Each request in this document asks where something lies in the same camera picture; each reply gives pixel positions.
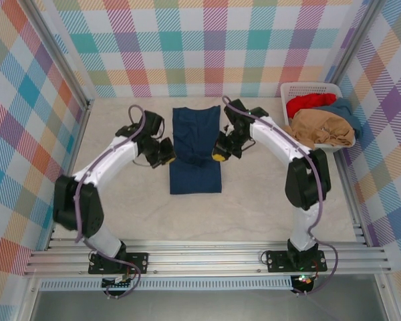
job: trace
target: laundry basket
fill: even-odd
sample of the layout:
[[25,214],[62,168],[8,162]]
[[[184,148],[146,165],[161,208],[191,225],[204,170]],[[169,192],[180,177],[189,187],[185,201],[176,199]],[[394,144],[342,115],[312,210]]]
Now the laundry basket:
[[[289,125],[289,119],[287,115],[287,102],[296,96],[304,96],[308,94],[335,94],[338,98],[342,97],[340,88],[335,84],[327,84],[325,82],[286,82],[281,85],[281,99],[282,109],[285,124]],[[316,148],[322,148],[336,152],[343,147],[352,147],[355,145],[355,138],[351,146],[332,146],[330,144],[315,144]]]

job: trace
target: blue cloth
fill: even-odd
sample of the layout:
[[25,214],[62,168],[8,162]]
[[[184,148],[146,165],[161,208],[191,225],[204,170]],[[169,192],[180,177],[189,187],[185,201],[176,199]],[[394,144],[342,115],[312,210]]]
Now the blue cloth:
[[220,130],[220,106],[172,110],[176,160],[169,164],[170,193],[221,193],[220,163],[211,154]]
[[358,118],[352,114],[352,106],[350,101],[345,98],[338,98],[330,106],[315,107],[315,109],[325,110],[326,112],[332,112],[344,119],[349,125],[355,130],[355,138],[359,139],[362,137],[362,126]]

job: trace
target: purple cable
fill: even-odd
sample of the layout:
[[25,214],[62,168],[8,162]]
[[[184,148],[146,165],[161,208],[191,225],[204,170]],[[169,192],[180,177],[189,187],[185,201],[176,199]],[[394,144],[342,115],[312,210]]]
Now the purple cable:
[[[280,129],[280,128],[278,128],[278,127],[275,127],[274,125],[272,125],[272,124],[266,122],[265,120],[261,119],[260,117],[251,115],[251,114],[248,113],[248,112],[243,112],[242,110],[239,110],[239,109],[233,107],[232,105],[230,105],[231,100],[230,100],[230,98],[229,98],[228,96],[223,96],[221,99],[222,99],[222,101],[225,103],[225,105],[226,105],[227,107],[229,107],[231,110],[233,110],[234,112],[236,112],[236,113],[238,113],[238,114],[240,114],[240,115],[243,115],[243,116],[247,116],[247,117],[252,118],[252,119],[254,119],[254,120],[257,120],[257,121],[259,121],[260,123],[262,123],[262,124],[268,126],[271,130],[274,130],[279,136],[281,136],[282,138],[284,138],[292,147],[296,148],[296,149],[306,158],[307,162],[309,163],[309,165],[310,165],[310,167],[311,167],[311,169],[312,169],[312,173],[313,173],[313,175],[314,175],[314,177],[315,177],[315,181],[316,181],[316,185],[317,185],[317,190],[318,190],[318,203],[319,203],[319,208],[318,208],[318,216],[317,216],[316,220],[313,222],[313,224],[312,224],[311,226],[309,226],[309,228],[307,229],[307,234],[309,234],[309,236],[310,236],[315,242],[317,242],[318,244],[321,244],[321,245],[330,247],[330,248],[334,251],[334,254],[336,255],[336,262],[334,263],[333,270],[332,270],[331,273],[329,274],[329,278],[327,278],[320,286],[318,286],[316,289],[310,291],[310,293],[309,293],[309,295],[310,295],[310,294],[314,294],[314,293],[320,291],[324,286],[326,286],[326,285],[328,284],[328,282],[331,280],[331,278],[332,278],[333,275],[335,274],[335,272],[336,272],[336,270],[337,270],[337,265],[338,265],[338,263],[339,263],[339,255],[338,255],[338,252],[337,252],[336,248],[335,248],[333,245],[331,245],[331,244],[328,244],[328,243],[326,243],[326,242],[320,241],[320,240],[317,239],[317,238],[312,234],[312,232],[311,232],[312,229],[313,229],[316,225],[318,225],[319,221],[321,220],[322,209],[323,209],[323,195],[322,195],[321,180],[320,180],[320,178],[319,178],[319,173],[318,173],[318,171],[317,171],[317,169],[316,169],[316,167],[315,167],[315,164],[313,163],[313,161],[312,161],[312,159],[309,157],[309,155],[308,155],[303,149],[299,148],[299,146],[298,146],[295,142],[293,142],[293,140],[291,140],[291,139],[286,135],[286,133],[284,133],[284,131],[282,131],[282,129]],[[306,293],[304,293],[304,292],[302,292],[302,291],[298,291],[298,290],[296,290],[296,289],[294,289],[294,290],[295,290],[296,292],[300,293],[300,294],[305,295],[305,296],[307,295]]]
[[130,294],[135,290],[135,288],[138,286],[138,284],[140,283],[140,280],[141,280],[141,271],[140,271],[140,269],[138,268],[138,266],[136,266],[136,265],[133,264],[133,263],[130,263],[130,262],[127,262],[127,261],[122,261],[122,260],[120,260],[120,259],[115,259],[114,257],[108,256],[108,255],[102,253],[101,251],[98,251],[94,246],[92,246],[92,244],[90,244],[90,243],[89,243],[88,241],[86,241],[86,240],[84,241],[84,243],[85,243],[85,245],[86,245],[88,248],[90,248],[92,251],[94,251],[94,252],[96,252],[97,254],[99,254],[100,256],[102,256],[104,259],[108,259],[109,261],[112,261],[112,262],[124,264],[124,265],[129,266],[130,268],[134,268],[134,269],[135,269],[135,271],[136,271],[136,273],[137,273],[137,275],[138,275],[138,277],[137,277],[137,279],[136,279],[136,282],[135,282],[135,284],[134,284],[129,290],[126,290],[123,294],[121,294],[121,295],[119,295],[119,296],[112,296],[112,295],[108,292],[108,289],[110,288],[110,286],[107,286],[107,287],[106,287],[106,294],[108,295],[109,298],[113,298],[113,299],[117,299],[117,300],[118,300],[118,299],[124,298],[125,296],[130,295]]
[[121,147],[122,145],[125,145],[127,142],[129,142],[130,140],[132,140],[136,135],[140,134],[141,130],[144,128],[144,125],[146,124],[146,115],[144,113],[144,110],[139,107],[139,105],[131,105],[128,109],[128,113],[130,115],[131,113],[131,109],[133,108],[137,108],[141,111],[141,125],[140,127],[135,131],[134,134],[132,134],[130,137],[128,137],[127,139],[125,139],[124,141],[120,142],[119,144],[117,144],[116,146],[114,146],[113,148],[110,148],[108,150],[106,150],[105,152],[103,152],[93,163],[92,165],[88,168],[88,170],[86,171],[86,173],[84,173],[84,175],[82,176],[82,178],[80,179],[80,182],[77,185],[76,188],[76,192],[74,193],[74,207],[76,209],[76,223],[77,223],[77,227],[78,227],[78,235],[76,236],[76,240],[75,242],[78,243],[81,239],[82,239],[82,214],[80,213],[80,190],[82,189],[83,183],[84,181],[87,179],[87,177],[90,175],[90,173],[93,171],[93,169],[107,156],[109,155],[111,152],[115,151],[116,149],[118,149],[119,147]]
[[[95,167],[107,156],[109,155],[111,152],[114,152],[116,149],[120,148],[121,146],[125,145],[127,142],[129,142],[130,140],[132,140],[136,135],[138,135],[141,130],[144,128],[144,125],[146,124],[146,115],[144,113],[144,110],[139,107],[139,105],[131,105],[128,109],[128,113],[130,115],[131,113],[131,109],[133,108],[137,108],[141,111],[141,125],[140,127],[131,135],[129,136],[127,139],[123,140],[122,142],[120,142],[119,144],[117,144],[116,146],[113,146],[112,148],[106,150],[105,152],[103,152],[93,163],[92,165],[88,168],[88,170],[86,171],[86,173],[83,175],[83,177],[80,179],[80,182],[77,185],[76,188],[76,192],[74,193],[74,207],[76,209],[76,222],[77,222],[77,228],[78,228],[78,235],[76,237],[76,243],[78,243],[80,241],[80,239],[82,238],[82,214],[80,213],[80,189],[82,189],[82,185],[84,183],[84,181],[86,180],[86,178],[89,176],[89,174],[95,169]],[[120,259],[115,259],[114,257],[110,257],[104,253],[102,253],[101,251],[98,251],[92,244],[90,244],[87,240],[84,241],[84,243],[86,244],[86,246],[88,248],[90,248],[92,251],[95,251],[96,253],[98,253],[100,256],[104,257],[105,259],[108,259],[110,261],[116,262],[116,263],[120,263],[120,264],[124,264],[127,265],[131,268],[134,268],[136,270],[136,273],[138,274],[138,279],[136,280],[135,284],[127,291],[125,291],[121,296],[111,296],[110,293],[108,293],[108,289],[110,288],[109,286],[106,288],[106,293],[108,295],[109,298],[115,298],[115,299],[120,299],[123,298],[129,294],[131,294],[135,288],[138,286],[138,284],[140,283],[140,279],[141,279],[141,271],[140,269],[134,265],[133,263],[130,262],[126,262],[126,261],[122,261]]]

